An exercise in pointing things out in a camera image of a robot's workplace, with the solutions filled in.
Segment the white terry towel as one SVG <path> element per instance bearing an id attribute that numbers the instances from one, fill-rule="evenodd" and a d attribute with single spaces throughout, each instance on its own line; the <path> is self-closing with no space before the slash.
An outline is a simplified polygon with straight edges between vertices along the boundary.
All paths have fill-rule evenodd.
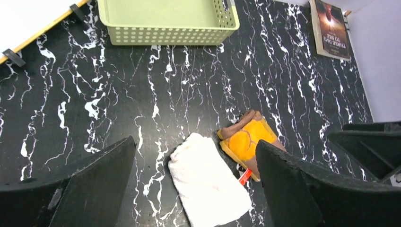
<path id="1" fill-rule="evenodd" d="M 190 134 L 170 155 L 168 168 L 192 227 L 230 223 L 252 206 L 212 138 Z"/>

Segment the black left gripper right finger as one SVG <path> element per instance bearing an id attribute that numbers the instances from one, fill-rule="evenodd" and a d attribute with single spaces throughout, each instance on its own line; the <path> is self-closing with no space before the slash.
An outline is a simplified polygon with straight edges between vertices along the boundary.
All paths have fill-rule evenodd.
<path id="1" fill-rule="evenodd" d="M 333 173 L 260 140 L 256 160 L 276 227 L 398 227 L 401 190 Z"/>

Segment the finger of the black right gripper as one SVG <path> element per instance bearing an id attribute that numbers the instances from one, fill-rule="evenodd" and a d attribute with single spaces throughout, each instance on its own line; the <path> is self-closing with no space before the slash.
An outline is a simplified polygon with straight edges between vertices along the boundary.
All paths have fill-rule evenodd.
<path id="1" fill-rule="evenodd" d="M 379 182 L 401 172 L 401 122 L 349 123 L 328 140 Z"/>

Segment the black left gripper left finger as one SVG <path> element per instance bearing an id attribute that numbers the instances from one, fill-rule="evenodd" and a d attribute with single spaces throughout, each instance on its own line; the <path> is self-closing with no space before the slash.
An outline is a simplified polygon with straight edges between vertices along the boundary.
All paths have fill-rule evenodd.
<path id="1" fill-rule="evenodd" d="M 2 184 L 1 226 L 115 226 L 135 152 L 127 137 L 55 173 Z"/>

